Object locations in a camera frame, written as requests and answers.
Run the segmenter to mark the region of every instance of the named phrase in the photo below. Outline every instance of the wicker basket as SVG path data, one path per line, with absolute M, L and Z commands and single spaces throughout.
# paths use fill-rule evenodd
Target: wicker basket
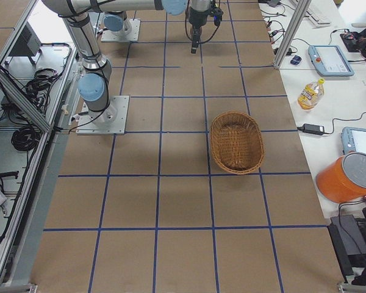
M 226 112 L 217 116 L 210 130 L 214 161 L 223 170 L 244 175 L 259 168 L 264 158 L 262 135 L 247 114 Z

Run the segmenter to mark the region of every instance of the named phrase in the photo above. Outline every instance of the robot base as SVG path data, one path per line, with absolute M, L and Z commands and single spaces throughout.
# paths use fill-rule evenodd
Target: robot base
M 129 43 L 137 42 L 140 34 L 141 20 L 129 20 L 132 25 L 132 31 L 127 35 L 114 35 L 111 31 L 104 31 L 102 43 Z
M 117 109 L 117 117 L 113 122 L 103 123 L 101 125 L 96 125 L 94 123 L 89 123 L 84 126 L 77 128 L 77 134 L 124 134 L 127 119 L 127 110 L 129 108 L 129 96 L 113 96 L 111 97 L 111 102 Z M 87 105 L 84 103 L 82 111 L 88 111 Z M 84 115 L 80 117 L 79 125 L 86 124 L 91 121 L 89 115 Z

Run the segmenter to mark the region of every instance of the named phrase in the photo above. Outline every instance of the orange container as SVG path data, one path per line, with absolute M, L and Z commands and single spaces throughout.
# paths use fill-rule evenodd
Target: orange container
M 348 153 L 316 176 L 317 187 L 329 200 L 344 203 L 366 194 L 366 154 Z

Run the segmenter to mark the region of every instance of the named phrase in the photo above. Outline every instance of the keyboard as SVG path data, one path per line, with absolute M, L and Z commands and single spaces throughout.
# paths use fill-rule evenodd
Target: keyboard
M 290 2 L 296 6 L 298 4 L 298 0 L 290 0 Z M 329 18 L 326 17 L 313 3 L 309 5 L 306 14 L 314 26 L 321 27 L 331 25 L 331 20 L 329 20 Z

